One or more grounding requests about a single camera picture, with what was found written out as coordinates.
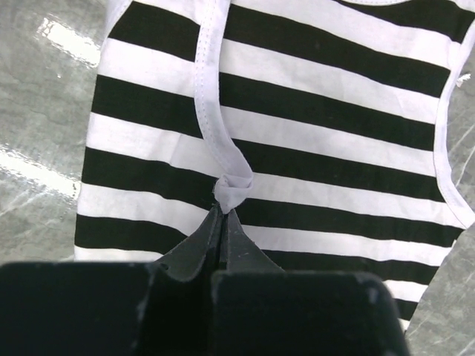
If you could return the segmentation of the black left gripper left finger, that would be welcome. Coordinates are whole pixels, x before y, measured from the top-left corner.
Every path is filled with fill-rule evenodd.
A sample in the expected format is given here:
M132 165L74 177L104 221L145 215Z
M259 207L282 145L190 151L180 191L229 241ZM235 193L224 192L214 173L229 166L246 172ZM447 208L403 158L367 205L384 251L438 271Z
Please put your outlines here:
M216 205L199 228L154 265L151 353L203 355L212 311L211 276L220 254L222 213Z

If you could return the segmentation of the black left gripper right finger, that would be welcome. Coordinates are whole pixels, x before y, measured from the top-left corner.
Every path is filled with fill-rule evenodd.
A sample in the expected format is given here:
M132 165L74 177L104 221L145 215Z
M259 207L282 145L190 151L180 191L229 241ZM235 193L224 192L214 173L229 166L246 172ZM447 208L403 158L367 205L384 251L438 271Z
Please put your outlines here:
M271 353L278 305L268 288L284 275L246 235L237 213L227 214L212 275L213 355Z

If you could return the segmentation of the wide striped black white tank top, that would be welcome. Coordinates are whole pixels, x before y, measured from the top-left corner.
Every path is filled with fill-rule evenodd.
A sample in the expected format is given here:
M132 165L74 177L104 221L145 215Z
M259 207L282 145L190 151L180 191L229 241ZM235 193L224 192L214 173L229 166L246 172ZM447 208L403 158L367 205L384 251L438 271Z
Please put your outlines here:
M474 212L448 103L472 1L110 1L74 258L157 260L211 207L286 270L368 271L403 328Z

